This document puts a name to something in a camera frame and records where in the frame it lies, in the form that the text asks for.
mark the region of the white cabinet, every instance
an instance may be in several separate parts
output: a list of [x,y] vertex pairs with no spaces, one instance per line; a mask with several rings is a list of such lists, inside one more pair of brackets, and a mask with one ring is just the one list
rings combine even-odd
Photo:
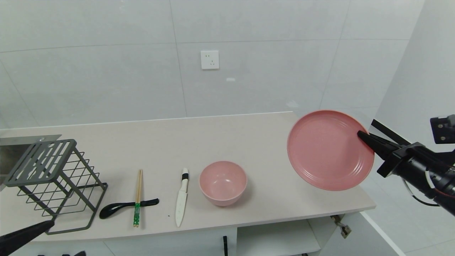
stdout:
[[227,236],[229,256],[235,256],[237,228],[109,239],[105,244],[116,256],[223,256],[224,236]]
[[405,256],[366,213],[347,214],[342,223],[352,230],[348,237],[336,228],[321,251],[309,256]]
[[59,241],[59,242],[31,242],[15,251],[13,256],[62,256],[75,255],[86,251],[87,256],[114,256],[102,241]]
[[341,222],[352,230],[346,238],[330,217],[321,217],[106,241],[36,242],[13,255],[73,256],[85,250],[87,256],[223,256],[226,236],[229,256],[404,256],[366,213],[346,214]]
[[405,256],[364,213],[346,214],[346,238],[330,217],[238,229],[237,256]]

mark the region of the wooden chopsticks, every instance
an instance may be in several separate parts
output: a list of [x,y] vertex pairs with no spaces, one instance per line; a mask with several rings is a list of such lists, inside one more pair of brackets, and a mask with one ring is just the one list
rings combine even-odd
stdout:
[[133,227],[139,227],[139,214],[141,212],[142,169],[137,177],[136,203],[134,205]]

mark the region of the cabinet door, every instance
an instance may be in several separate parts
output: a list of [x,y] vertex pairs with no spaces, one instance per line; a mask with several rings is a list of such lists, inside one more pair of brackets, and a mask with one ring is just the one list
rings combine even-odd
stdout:
[[61,242],[31,242],[17,251],[12,256],[61,256],[63,254],[75,255],[85,251],[87,256],[114,256],[109,248],[101,242],[61,241]]
[[321,251],[310,256],[405,256],[366,213],[346,214],[341,222],[352,230],[348,237],[336,228]]
[[237,228],[181,231],[173,235],[136,236],[104,241],[115,256],[224,256],[236,255]]

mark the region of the white knife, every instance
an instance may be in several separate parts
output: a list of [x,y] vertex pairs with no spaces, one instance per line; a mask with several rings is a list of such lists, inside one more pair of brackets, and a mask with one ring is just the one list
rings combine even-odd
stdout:
[[182,171],[182,186],[178,191],[177,196],[177,206],[175,208],[175,223],[177,227],[180,227],[180,224],[183,220],[183,213],[185,213],[185,204],[187,203],[187,188],[188,188],[188,179],[189,173],[187,168],[183,168]]

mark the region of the red wire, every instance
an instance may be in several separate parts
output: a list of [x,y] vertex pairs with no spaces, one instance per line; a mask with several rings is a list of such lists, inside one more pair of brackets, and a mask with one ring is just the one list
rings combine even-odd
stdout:
[[439,191],[438,189],[434,189],[434,190],[435,190],[436,192],[438,192],[439,194],[441,194],[441,195],[445,195],[445,196],[447,196],[447,197],[450,197],[450,198],[455,199],[455,196],[448,195],[448,194],[446,194],[446,193],[444,193],[444,192]]

